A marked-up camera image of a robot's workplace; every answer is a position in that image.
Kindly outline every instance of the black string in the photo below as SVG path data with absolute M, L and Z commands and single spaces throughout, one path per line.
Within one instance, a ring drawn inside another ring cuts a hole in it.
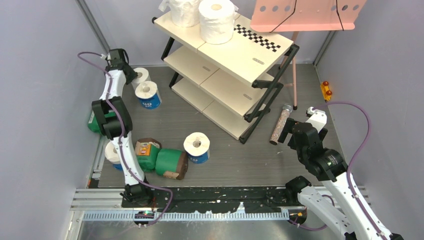
M 342 30 L 342 31 L 344 31 L 344 30 L 345 30 L 345 28 L 343 27 L 342 19 L 340 18 L 340 14 L 339 14 L 339 4 L 338 4 L 338 0 L 335 0 L 335 12 L 337 13 L 338 20 L 340 21 L 341 30 Z
M 281 24 L 283 24 L 285 21 L 287 21 L 287 19 L 289 19 L 291 16 L 293 16 L 293 14 L 295 14 L 295 12 L 296 12 L 296 5 L 298 4 L 298 0 L 295 0 L 294 1 L 294 8 L 293 8 L 293 12 L 288 16 L 288 17 L 286 17 L 280 24 L 278 24 L 272 31 L 271 31 L 271 33 L 272 32 L 274 32 Z

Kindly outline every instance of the wall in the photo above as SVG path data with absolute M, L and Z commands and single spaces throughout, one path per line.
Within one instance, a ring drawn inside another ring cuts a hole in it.
M 0 239 L 63 239 L 93 164 L 98 136 L 86 122 L 104 86 L 77 53 L 102 49 L 73 0 L 1 1 L 0 32 Z
M 380 219 L 404 239 L 424 235 L 422 6 L 368 0 L 356 29 L 339 32 L 318 66 L 332 101 L 355 102 L 370 114 L 372 133 L 353 173 Z M 366 134 L 365 118 L 351 107 L 330 111 L 350 159 Z
M 153 17 L 164 13 L 158 9 L 162 0 L 86 0 L 111 48 L 123 48 L 131 65 L 163 65 L 161 55 L 169 36 L 152 24 Z M 251 18 L 255 0 L 231 0 L 238 12 Z M 291 32 L 283 33 L 291 38 Z M 296 43 L 300 50 L 298 63 L 312 63 L 325 38 L 326 31 L 301 32 Z M 180 47 L 175 43 L 173 49 Z

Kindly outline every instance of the pink easel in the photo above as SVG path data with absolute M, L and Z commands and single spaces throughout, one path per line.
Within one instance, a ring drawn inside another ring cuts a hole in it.
M 296 41 L 301 31 L 352 30 L 367 0 L 257 0 L 250 27 L 258 32 L 293 32 Z M 294 104 L 298 106 L 296 58 L 292 60 Z

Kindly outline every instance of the paper towel roll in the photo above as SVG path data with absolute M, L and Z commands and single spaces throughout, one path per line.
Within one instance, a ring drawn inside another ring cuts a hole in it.
M 141 105 L 146 109 L 155 109 L 162 103 L 158 85 L 152 81 L 140 83 L 135 89 L 135 95 Z
M 192 27 L 199 23 L 199 3 L 202 0 L 163 0 L 159 10 L 171 9 L 172 22 L 179 27 Z
M 200 36 L 208 44 L 224 44 L 233 37 L 239 8 L 230 0 L 203 0 L 199 5 Z
M 134 69 L 134 71 L 137 73 L 137 78 L 132 80 L 131 84 L 135 91 L 139 84 L 146 81 L 151 81 L 151 79 L 149 71 L 147 71 L 147 69 L 145 69 L 144 67 L 137 67 Z
M 112 164 L 121 164 L 117 150 L 115 149 L 115 146 L 112 144 L 111 141 L 106 145 L 104 149 L 104 156 Z
M 184 141 L 184 149 L 188 159 L 195 164 L 202 164 L 209 159 L 209 138 L 201 132 L 193 132 Z

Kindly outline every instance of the cable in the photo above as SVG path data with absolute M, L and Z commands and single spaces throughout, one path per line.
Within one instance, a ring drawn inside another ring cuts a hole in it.
M 335 204 L 334 204 L 334 200 L 333 200 L 333 198 L 331 197 L 331 196 L 329 196 L 329 195 L 326 195 L 326 194 L 324 194 L 324 195 L 321 195 L 322 197 L 327 197 L 327 198 L 329 198 L 330 200 L 331 200 L 331 204 L 334 206 Z M 294 219 L 294 221 L 293 220 L 288 220 L 291 224 L 293 224 L 293 225 L 298 225 L 298 223 L 296 222 L 298 220 L 298 217 L 296 217 L 295 219 Z M 303 225 L 299 225 L 299 227 L 301 228 L 301 229 L 305 229 L 305 230 L 308 230 L 308 231 L 321 231 L 321 230 L 323 230 L 323 229 L 326 229 L 327 228 L 327 225 L 325 225 L 324 224 L 324 226 L 322 226 L 322 227 L 319 227 L 319 228 L 312 228 L 312 227 L 308 227 L 308 226 L 303 226 Z
M 368 115 L 368 113 L 365 111 L 365 109 L 363 109 L 361 106 L 356 105 L 353 102 L 349 102 L 349 101 L 332 101 L 332 102 L 327 102 L 325 104 L 319 105 L 317 107 L 314 107 L 314 109 L 321 109 L 322 107 L 326 107 L 329 105 L 334 105 L 334 104 L 343 104 L 343 105 L 350 105 L 353 106 L 357 109 L 359 109 L 363 115 L 366 118 L 366 122 L 368 125 L 368 129 L 366 131 L 366 135 L 365 138 L 363 139 L 362 143 L 360 144 L 360 146 L 358 147 L 358 149 L 355 151 L 355 153 L 352 156 L 352 159 L 350 160 L 349 166 L 347 167 L 347 171 L 346 171 L 346 175 L 347 175 L 347 184 L 349 185 L 349 188 L 353 194 L 353 196 L 357 195 L 357 192 L 352 184 L 352 180 L 351 180 L 351 172 L 352 172 L 352 166 L 354 165 L 354 163 L 356 162 L 356 160 L 358 159 L 357 156 L 358 154 L 361 152 L 361 150 L 364 148 L 365 144 L 368 142 L 368 138 L 370 137 L 370 133 L 371 133 L 371 120 L 370 120 L 370 116 Z M 369 220 L 369 222 L 371 223 L 371 225 L 374 227 L 374 229 L 377 231 L 377 233 L 381 233 L 382 231 L 380 230 L 379 226 L 376 224 L 376 222 L 374 222 L 373 218 L 371 217 L 371 215 L 368 213 L 368 211 L 365 209 L 364 204 L 361 202 L 361 200 L 359 199 L 359 197 L 355 197 L 360 209 L 362 209 L 363 213 L 365 214 L 366 218 Z M 381 238 L 383 238 L 384 240 L 387 240 L 386 236 L 384 235 L 380 235 Z
M 340 21 L 341 30 L 342 30 L 342 31 L 344 31 L 344 30 L 345 30 L 345 28 L 343 27 L 342 19 L 340 18 L 340 13 L 339 13 L 339 1 L 338 1 L 338 0 L 335 0 L 335 12 L 337 13 L 338 20 Z
M 126 168 L 126 170 L 129 172 L 129 174 L 134 178 L 134 179 L 136 179 L 140 184 L 142 184 L 142 185 L 144 185 L 144 186 L 146 186 L 146 187 L 149 187 L 149 188 L 153 188 L 153 189 L 157 189 L 157 190 L 162 190 L 162 191 L 167 191 L 167 192 L 169 192 L 169 194 L 170 194 L 170 196 L 169 196 L 169 201 L 168 201 L 168 203 L 166 204 L 166 206 L 165 206 L 165 208 L 163 209 L 163 211 L 160 213 L 160 215 L 155 219 L 155 220 L 153 220 L 152 222 L 149 222 L 147 225 L 146 225 L 146 227 L 148 227 L 148 226 L 151 226 L 151 225 L 153 225 L 153 224 L 155 224 L 155 223 L 157 223 L 158 222 L 158 220 L 162 217 L 162 215 L 168 210 L 168 208 L 169 208 L 169 206 L 170 206 L 170 204 L 171 204 L 171 201 L 172 201 L 172 199 L 173 199 L 173 196 L 174 196 L 174 193 L 172 192 L 172 190 L 170 190 L 170 189 L 168 189 L 168 188 L 164 188 L 164 187 L 159 187 L 159 186 L 153 186 L 153 185 L 150 185 L 150 184 L 148 184 L 148 183 L 145 183 L 143 180 L 141 180 L 141 179 L 139 179 L 134 173 L 133 173 L 133 171 L 131 170 L 131 168 L 129 168 L 128 167 L 128 165 L 127 165 L 127 162 L 126 162 L 126 160 L 125 160 L 125 157 L 124 157 L 124 151 L 123 151 L 123 148 L 122 148 L 122 137 L 124 136 L 124 133 L 125 133 L 125 127 L 124 127 L 124 121 L 122 120 L 122 117 L 121 117 L 121 115 L 119 114 L 119 112 L 118 112 L 118 110 L 115 108 L 115 106 L 109 101 L 109 94 L 110 94 L 110 92 L 111 92 L 111 87 L 112 87 L 112 80 L 113 80 L 113 78 L 112 78 L 112 75 L 109 73 L 109 72 L 107 72 L 106 70 L 104 70 L 101 66 L 99 66 L 99 65 L 97 65 L 97 64 L 95 64 L 95 63 L 92 63 L 91 61 L 89 61 L 89 60 L 87 60 L 87 59 L 85 59 L 85 58 L 83 58 L 81 55 L 83 55 L 83 54 L 92 54 L 92 55 L 96 55 L 96 56 L 101 56 L 101 54 L 98 54 L 98 53 L 96 53 L 96 52 L 91 52 L 91 51 L 83 51 L 83 52 L 80 52 L 80 53 L 78 53 L 78 58 L 80 58 L 81 60 L 83 60 L 84 62 L 86 62 L 86 63 L 88 63 L 88 64 L 90 64 L 91 66 L 93 66 L 93 67 L 95 67 L 95 68 L 97 68 L 97 69 L 100 69 L 102 72 L 104 72 L 108 77 L 109 77 L 109 86 L 107 87 L 107 92 L 106 92 L 106 103 L 109 105 L 109 107 L 112 109 L 112 111 L 114 111 L 115 112 L 115 114 L 116 114 L 116 116 L 117 116 L 117 118 L 118 118 L 118 120 L 119 120 L 119 123 L 120 123 L 120 128 L 121 128 L 121 133 L 120 133 L 120 135 L 119 135 L 119 139 L 118 139 L 118 145 L 119 145 L 119 152 L 120 152 L 120 155 L 121 155 L 121 157 L 122 157 L 122 163 L 124 164 L 124 166 L 125 166 L 125 168 Z
M 280 24 L 278 24 L 270 33 L 274 32 L 281 24 L 283 24 L 285 21 L 287 21 L 287 19 L 293 16 L 293 14 L 295 14 L 297 4 L 298 4 L 298 0 L 294 0 L 293 12 L 288 17 L 286 17 L 282 22 L 280 22 Z

